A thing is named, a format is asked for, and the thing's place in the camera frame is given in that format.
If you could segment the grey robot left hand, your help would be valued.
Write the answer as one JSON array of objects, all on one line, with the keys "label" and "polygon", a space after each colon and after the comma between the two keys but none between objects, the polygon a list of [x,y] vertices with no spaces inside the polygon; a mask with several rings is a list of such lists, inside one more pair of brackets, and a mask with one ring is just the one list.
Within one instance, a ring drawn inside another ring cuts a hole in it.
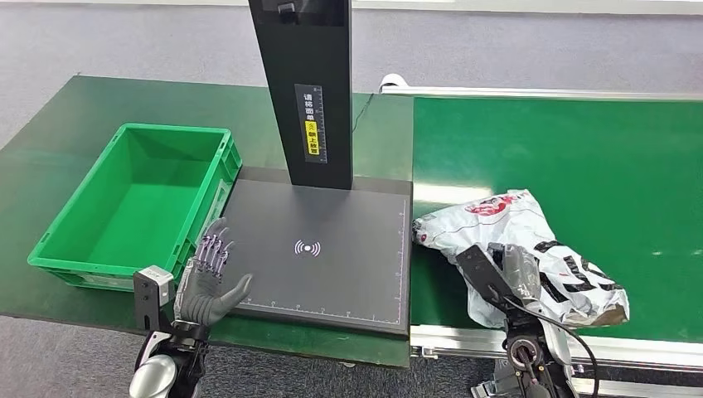
[{"label": "grey robot left hand", "polygon": [[206,228],[186,263],[173,304],[177,322],[211,327],[250,294],[252,274],[243,275],[231,289],[222,288],[233,245],[226,222],[225,217],[220,217]]}]

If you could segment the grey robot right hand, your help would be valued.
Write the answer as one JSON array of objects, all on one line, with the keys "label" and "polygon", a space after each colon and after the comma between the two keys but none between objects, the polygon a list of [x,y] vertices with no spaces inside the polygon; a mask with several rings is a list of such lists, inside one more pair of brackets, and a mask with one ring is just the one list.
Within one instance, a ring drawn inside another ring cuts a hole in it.
[{"label": "grey robot right hand", "polygon": [[539,302],[541,280],[538,259],[520,245],[492,242],[487,248],[512,293],[522,303]]}]

